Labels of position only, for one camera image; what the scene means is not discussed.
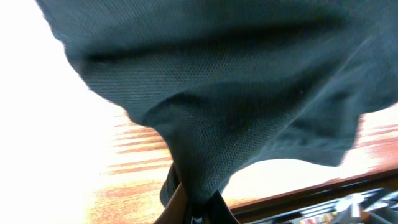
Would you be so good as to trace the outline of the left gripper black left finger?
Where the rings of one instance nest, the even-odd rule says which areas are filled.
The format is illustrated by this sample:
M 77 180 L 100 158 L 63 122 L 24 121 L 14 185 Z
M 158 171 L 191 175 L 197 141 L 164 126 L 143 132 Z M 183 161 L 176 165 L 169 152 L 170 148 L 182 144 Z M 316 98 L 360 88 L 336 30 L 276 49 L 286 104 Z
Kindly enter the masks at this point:
M 185 224 L 188 198 L 182 184 L 179 184 L 164 211 L 154 224 Z

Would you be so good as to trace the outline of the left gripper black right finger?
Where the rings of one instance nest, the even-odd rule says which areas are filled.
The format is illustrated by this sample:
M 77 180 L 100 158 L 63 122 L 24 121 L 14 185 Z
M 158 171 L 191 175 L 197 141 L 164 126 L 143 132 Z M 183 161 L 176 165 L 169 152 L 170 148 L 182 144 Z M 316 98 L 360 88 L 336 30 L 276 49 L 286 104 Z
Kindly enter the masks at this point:
M 218 190 L 206 203 L 206 214 L 210 224 L 239 224 Z

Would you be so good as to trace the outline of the black polo shirt white logo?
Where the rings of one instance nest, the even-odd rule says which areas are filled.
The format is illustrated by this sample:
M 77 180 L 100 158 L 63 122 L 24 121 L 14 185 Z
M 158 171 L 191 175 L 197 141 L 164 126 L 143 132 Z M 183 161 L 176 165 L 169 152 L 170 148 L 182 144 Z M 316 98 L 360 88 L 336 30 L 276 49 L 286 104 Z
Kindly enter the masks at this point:
M 397 0 L 39 0 L 70 65 L 155 129 L 160 200 L 195 204 L 259 161 L 337 166 L 397 102 Z

